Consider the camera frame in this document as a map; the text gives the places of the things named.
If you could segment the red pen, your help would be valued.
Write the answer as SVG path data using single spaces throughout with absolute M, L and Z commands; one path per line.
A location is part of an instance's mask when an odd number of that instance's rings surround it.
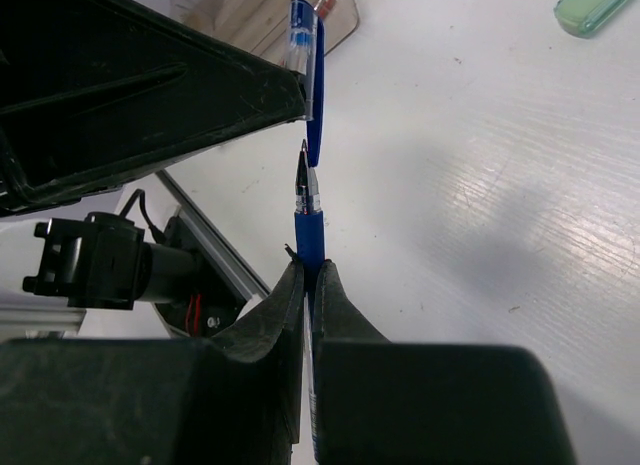
M 333 11 L 337 0 L 315 0 L 314 10 L 321 19 L 326 19 Z

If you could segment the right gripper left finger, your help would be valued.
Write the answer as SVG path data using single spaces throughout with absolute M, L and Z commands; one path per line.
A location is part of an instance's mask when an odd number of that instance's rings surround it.
M 215 336 L 1 348 L 5 464 L 287 464 L 300 435 L 304 273 Z

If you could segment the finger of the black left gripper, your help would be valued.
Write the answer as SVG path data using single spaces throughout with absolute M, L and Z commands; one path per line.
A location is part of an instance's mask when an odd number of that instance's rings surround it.
M 304 114 L 293 72 L 132 0 L 1 0 L 3 216 Z

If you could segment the blue pen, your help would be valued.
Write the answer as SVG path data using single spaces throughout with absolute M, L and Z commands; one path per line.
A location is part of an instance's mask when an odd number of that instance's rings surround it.
M 302 140 L 298 157 L 294 227 L 296 254 L 304 269 L 304 332 L 308 360 L 309 405 L 314 454 L 317 454 L 316 393 L 314 377 L 314 343 L 312 329 L 315 295 L 320 269 L 325 261 L 324 215 L 320 205 L 319 185 L 315 169 L 310 165 L 307 141 Z

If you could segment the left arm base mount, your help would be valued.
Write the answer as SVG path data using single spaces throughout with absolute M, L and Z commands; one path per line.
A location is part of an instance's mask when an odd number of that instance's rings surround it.
M 152 221 L 140 228 L 128 217 L 133 207 L 148 219 L 144 190 L 136 190 L 117 214 L 37 223 L 34 235 L 44 248 L 23 290 L 64 297 L 73 308 L 125 311 L 148 302 L 189 337 L 209 338 L 232 325 L 246 301 L 186 221 L 174 216 L 164 229 Z

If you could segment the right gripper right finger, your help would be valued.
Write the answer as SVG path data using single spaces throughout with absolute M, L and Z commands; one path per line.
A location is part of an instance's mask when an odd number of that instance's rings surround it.
M 551 379 L 515 346 L 395 343 L 318 276 L 315 452 L 321 464 L 572 464 Z

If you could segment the blue pen cap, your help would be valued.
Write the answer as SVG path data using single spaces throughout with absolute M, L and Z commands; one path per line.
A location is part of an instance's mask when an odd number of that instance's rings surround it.
M 285 66 L 298 77 L 305 98 L 309 166 L 319 164 L 325 98 L 325 27 L 307 0 L 291 0 Z

